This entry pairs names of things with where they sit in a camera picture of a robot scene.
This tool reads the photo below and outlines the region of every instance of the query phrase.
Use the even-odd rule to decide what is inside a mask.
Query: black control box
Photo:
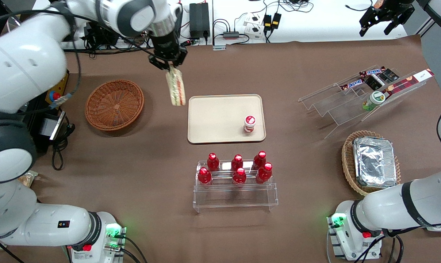
[[[207,3],[190,4],[190,36],[193,38],[211,36],[209,5]]]

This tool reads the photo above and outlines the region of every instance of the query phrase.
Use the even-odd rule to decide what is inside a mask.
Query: black power adapter
[[[211,36],[208,3],[190,4],[190,36],[206,40]]]
[[[264,21],[264,31],[266,32],[271,30],[271,23],[272,23],[271,15],[265,15],[263,21]]]
[[[280,22],[280,18],[281,18],[281,14],[279,13],[275,13],[274,17],[272,18],[272,29],[277,29],[279,28],[279,22]]]

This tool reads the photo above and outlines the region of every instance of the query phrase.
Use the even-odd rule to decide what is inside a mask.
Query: brown paper tabletop
[[[74,54],[67,55],[76,72]],[[316,113],[297,100],[372,65],[402,74],[428,68],[419,37],[390,41],[278,43],[190,47],[180,70],[188,98],[194,95],[259,94],[267,137],[260,143],[192,145],[187,141],[187,106],[171,106],[164,72],[143,52],[81,55],[85,76],[63,109],[76,131],[63,151],[64,170],[50,166],[52,149],[33,170],[43,174],[32,188],[44,203],[107,211],[141,247],[149,263],[306,262],[325,263],[326,216],[344,200],[362,198],[342,172],[341,148],[356,130],[372,130],[394,144],[402,181],[441,171],[436,122],[441,91],[434,79],[392,111],[372,117],[327,140]],[[128,129],[104,133],[87,123],[85,101],[97,86],[114,79],[137,83],[144,92],[142,114]],[[68,91],[76,75],[70,77]],[[195,167],[210,152],[221,159],[236,153],[252,158],[264,150],[274,165],[279,206],[192,208]],[[441,233],[418,229],[401,235],[405,263],[441,263]],[[136,252],[132,246],[127,248]],[[26,263],[65,263],[61,248],[14,247]],[[385,239],[379,260],[387,262]],[[334,258],[332,262],[344,262]],[[0,252],[0,262],[14,259]]]

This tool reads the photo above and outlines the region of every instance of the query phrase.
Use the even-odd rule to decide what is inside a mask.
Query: acrylic shelf
[[[257,170],[252,170],[253,160],[243,160],[243,168],[247,175],[245,184],[232,184],[230,171],[231,160],[221,160],[219,171],[211,172],[212,185],[200,185],[198,172],[201,167],[207,168],[207,162],[199,161],[195,174],[193,190],[193,208],[200,213],[201,208],[267,206],[272,210],[279,204],[277,185],[274,175],[265,183],[256,183]]]

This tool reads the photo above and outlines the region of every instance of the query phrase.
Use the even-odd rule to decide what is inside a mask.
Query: wicker basket
[[[135,83],[112,80],[97,87],[86,101],[87,121],[99,130],[118,130],[139,116],[144,95]]]
[[[342,147],[342,167],[344,168],[345,178],[349,182],[350,186],[354,188],[354,190],[357,191],[357,193],[366,196],[369,193],[376,192],[381,189],[375,187],[361,186],[356,181],[354,148],[352,142],[354,141],[354,139],[362,136],[382,138],[379,134],[369,130],[359,130],[349,135],[347,137],[347,140],[345,140],[344,142],[344,146]],[[399,161],[397,160],[396,156],[394,156],[394,165],[396,166],[397,184],[400,184]]]

